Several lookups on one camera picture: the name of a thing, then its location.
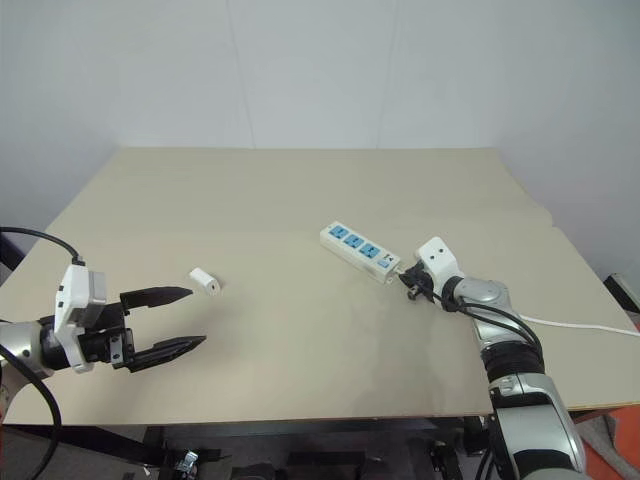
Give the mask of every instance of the table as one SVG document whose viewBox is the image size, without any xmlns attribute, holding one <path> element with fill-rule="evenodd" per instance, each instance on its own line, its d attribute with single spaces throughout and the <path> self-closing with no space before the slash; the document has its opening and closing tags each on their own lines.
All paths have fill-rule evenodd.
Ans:
<svg viewBox="0 0 640 480">
<path fill-rule="evenodd" d="M 412 264 L 439 235 L 468 275 L 509 287 L 519 312 L 632 329 L 550 214 L 492 149 L 126 148 L 50 225 L 109 301 L 150 286 L 224 283 L 128 317 L 136 348 L 207 335 L 178 360 L 135 374 L 96 365 L 47 380 L 68 425 L 454 416 L 490 411 L 471 323 L 407 300 L 318 241 L 333 220 Z M 0 318 L 51 314 L 66 252 L 39 241 L 0 288 Z M 573 409 L 640 401 L 637 338 L 533 326 Z M 7 423 L 46 424 L 34 389 Z"/>
</svg>

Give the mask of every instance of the floor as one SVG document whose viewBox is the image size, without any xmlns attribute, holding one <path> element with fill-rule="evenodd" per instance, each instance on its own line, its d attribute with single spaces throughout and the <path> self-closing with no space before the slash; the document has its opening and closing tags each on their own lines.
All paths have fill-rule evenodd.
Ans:
<svg viewBox="0 0 640 480">
<path fill-rule="evenodd" d="M 110 430 L 137 440 L 142 439 L 144 428 L 110 428 Z M 439 479 L 430 466 L 428 457 L 422 457 L 423 443 L 433 436 L 424 430 L 317 433 L 294 435 L 256 435 L 238 437 L 208 436 L 202 428 L 181 427 L 175 435 L 168 435 L 169 444 L 174 448 L 220 448 L 227 456 L 218 463 L 204 465 L 199 480 L 227 480 L 233 467 L 270 462 L 276 468 L 284 468 L 292 451 L 363 451 L 368 457 L 384 459 L 395 474 L 396 480 Z M 25 478 L 40 457 L 46 444 L 3 432 L 3 479 Z M 427 468 L 418 474 L 414 472 L 416 455 Z M 479 458 L 467 458 L 459 454 L 463 478 L 473 478 Z M 354 466 L 289 468 L 289 479 L 350 480 L 355 478 Z M 61 445 L 41 478 L 47 480 L 68 480 L 91 478 L 93 480 L 121 480 L 125 474 L 133 473 L 134 479 L 155 479 L 157 472 L 146 475 L 141 467 L 129 465 L 119 460 Z"/>
</svg>

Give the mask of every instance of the power strip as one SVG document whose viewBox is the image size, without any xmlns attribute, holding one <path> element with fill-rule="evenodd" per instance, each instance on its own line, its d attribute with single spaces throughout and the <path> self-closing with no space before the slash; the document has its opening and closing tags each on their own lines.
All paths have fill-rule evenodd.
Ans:
<svg viewBox="0 0 640 480">
<path fill-rule="evenodd" d="M 320 232 L 320 243 L 380 283 L 391 283 L 400 257 L 343 223 L 333 222 Z"/>
</svg>

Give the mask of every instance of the orange object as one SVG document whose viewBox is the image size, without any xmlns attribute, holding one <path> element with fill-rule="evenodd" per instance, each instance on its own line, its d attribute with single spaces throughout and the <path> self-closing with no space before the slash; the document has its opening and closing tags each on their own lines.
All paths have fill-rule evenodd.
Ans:
<svg viewBox="0 0 640 480">
<path fill-rule="evenodd" d="M 609 415 L 616 419 L 616 450 L 621 457 L 640 470 L 640 407 L 621 408 Z"/>
</svg>

